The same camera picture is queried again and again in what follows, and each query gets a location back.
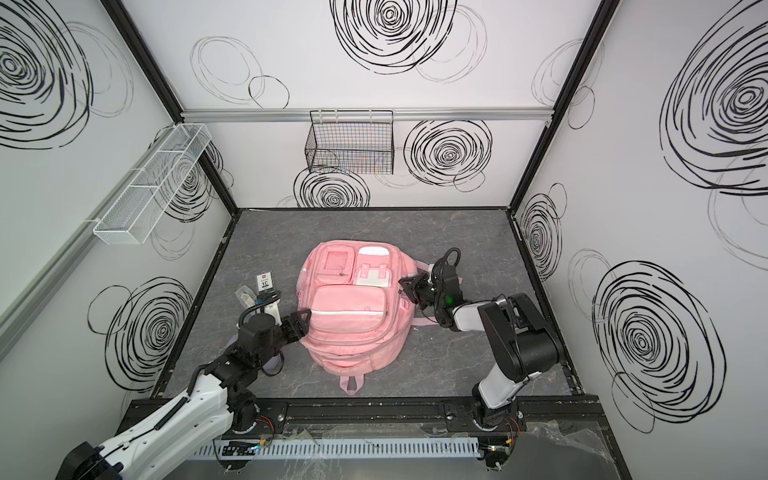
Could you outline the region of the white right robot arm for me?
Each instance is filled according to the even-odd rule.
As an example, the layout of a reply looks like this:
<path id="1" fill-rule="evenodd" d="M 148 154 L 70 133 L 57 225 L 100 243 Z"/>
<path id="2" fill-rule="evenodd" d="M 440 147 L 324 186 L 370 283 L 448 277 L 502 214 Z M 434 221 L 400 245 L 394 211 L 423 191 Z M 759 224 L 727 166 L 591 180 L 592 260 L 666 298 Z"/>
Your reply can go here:
<path id="1" fill-rule="evenodd" d="M 443 260 L 400 279 L 399 288 L 416 307 L 433 312 L 429 322 L 486 336 L 494 364 L 472 391 L 474 421 L 482 429 L 490 430 L 515 416 L 518 394 L 564 357 L 552 323 L 526 294 L 469 301 L 456 267 Z"/>

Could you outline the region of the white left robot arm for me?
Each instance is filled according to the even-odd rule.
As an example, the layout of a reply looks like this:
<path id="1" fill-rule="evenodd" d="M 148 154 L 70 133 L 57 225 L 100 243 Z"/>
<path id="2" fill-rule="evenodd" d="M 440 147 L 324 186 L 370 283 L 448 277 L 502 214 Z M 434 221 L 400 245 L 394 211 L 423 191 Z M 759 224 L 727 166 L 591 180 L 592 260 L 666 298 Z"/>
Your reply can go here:
<path id="1" fill-rule="evenodd" d="M 276 320 L 260 306 L 238 318 L 235 340 L 215 360 L 193 372 L 184 391 L 142 421 L 98 446 L 84 442 L 70 451 L 58 479 L 162 479 L 201 447 L 232 430 L 248 434 L 262 423 L 249 386 L 282 349 L 309 332 L 311 311 Z"/>

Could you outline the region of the pink student backpack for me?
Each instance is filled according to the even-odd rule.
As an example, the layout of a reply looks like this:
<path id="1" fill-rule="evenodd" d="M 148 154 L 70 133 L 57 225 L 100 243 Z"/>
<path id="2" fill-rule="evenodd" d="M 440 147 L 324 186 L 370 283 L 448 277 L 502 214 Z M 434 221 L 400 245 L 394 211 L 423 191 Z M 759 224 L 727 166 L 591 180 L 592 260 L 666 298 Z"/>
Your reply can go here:
<path id="1" fill-rule="evenodd" d="M 413 326 L 429 323 L 415 318 L 416 305 L 399 284 L 429 269 L 377 242 L 327 241 L 307 257 L 296 291 L 298 306 L 311 317 L 300 343 L 346 394 L 396 360 Z"/>

